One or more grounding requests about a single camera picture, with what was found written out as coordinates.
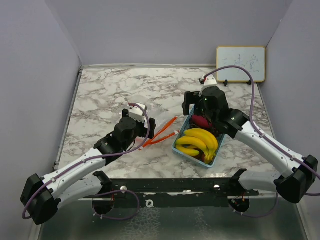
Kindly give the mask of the clear orange zip bag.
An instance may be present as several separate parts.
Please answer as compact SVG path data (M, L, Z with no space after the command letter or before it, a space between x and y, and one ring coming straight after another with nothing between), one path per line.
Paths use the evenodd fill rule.
M144 148L161 143L169 138L176 137L180 130L174 127L174 123L178 119L178 117L170 113L169 111L160 110L159 107L153 105L151 107L150 113L152 118L155 119L155 130L154 136L151 139L148 139L139 150L143 150Z

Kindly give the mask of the yellow banana bunch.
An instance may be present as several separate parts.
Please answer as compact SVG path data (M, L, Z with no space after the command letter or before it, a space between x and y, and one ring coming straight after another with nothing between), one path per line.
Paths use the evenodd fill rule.
M175 141L175 148L190 156L202 159L203 163L210 165L216 157L219 143L210 132L201 128L190 128L183 132L183 136Z

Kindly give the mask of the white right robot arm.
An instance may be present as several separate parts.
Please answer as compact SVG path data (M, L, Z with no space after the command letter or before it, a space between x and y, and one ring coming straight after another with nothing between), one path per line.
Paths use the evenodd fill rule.
M190 105L194 105L195 113L206 117L220 134L247 145L277 170L275 174L239 171L237 179L229 184L234 195L240 196L247 190L264 190L276 192L297 204L318 177L318 160L314 156L302 156L270 137L251 122L247 114L230 108L225 93L217 86L185 92L182 103L185 116L189 115Z

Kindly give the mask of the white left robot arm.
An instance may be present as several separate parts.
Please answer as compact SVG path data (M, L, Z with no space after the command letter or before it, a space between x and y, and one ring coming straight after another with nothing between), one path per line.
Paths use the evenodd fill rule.
M147 115L147 106L130 103L122 111L122 119L114 130L100 139L83 156L67 166L40 177L33 174L27 178L20 201L24 206L22 218L32 219L41 225L51 219L70 198L96 195L106 197L111 186L104 180L94 184L82 182L82 178L130 154L138 147L130 148L136 138L147 141L154 137L155 120Z

